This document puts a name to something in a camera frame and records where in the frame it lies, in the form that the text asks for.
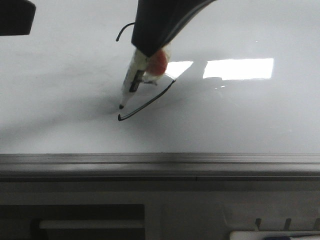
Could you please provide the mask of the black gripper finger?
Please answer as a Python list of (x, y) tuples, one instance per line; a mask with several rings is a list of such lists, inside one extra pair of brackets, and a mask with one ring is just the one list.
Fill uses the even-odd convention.
[(131, 43), (151, 57), (211, 3), (211, 0), (139, 0)]

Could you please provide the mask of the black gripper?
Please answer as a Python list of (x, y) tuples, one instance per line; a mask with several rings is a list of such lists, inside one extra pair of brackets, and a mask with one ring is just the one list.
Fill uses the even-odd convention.
[(0, 35), (29, 35), (32, 29), (36, 9), (36, 5), (29, 0), (1, 0)]

